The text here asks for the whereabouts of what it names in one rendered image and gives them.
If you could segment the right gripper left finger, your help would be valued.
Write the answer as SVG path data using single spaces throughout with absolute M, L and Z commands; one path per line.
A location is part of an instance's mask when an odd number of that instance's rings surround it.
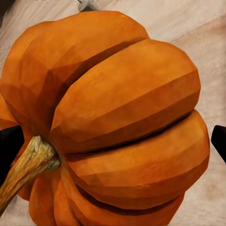
M 20 125 L 0 130 L 0 181 L 24 144 Z

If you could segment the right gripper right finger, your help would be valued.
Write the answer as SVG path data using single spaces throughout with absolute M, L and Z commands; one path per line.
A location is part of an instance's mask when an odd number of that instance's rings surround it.
M 216 125 L 212 132 L 211 142 L 226 163 L 226 127 Z

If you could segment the pillar candle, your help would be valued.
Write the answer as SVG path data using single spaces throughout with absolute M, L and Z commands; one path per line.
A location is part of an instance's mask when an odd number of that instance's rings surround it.
M 78 10 L 81 13 L 83 11 L 100 11 L 102 8 L 93 0 L 80 0 Z

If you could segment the pumpkin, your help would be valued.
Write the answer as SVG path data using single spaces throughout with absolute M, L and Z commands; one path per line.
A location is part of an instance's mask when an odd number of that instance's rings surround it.
M 200 91 L 186 52 L 120 11 L 28 27 L 0 76 L 0 130 L 24 134 L 0 217 L 19 195 L 37 226 L 167 226 L 209 164 Z

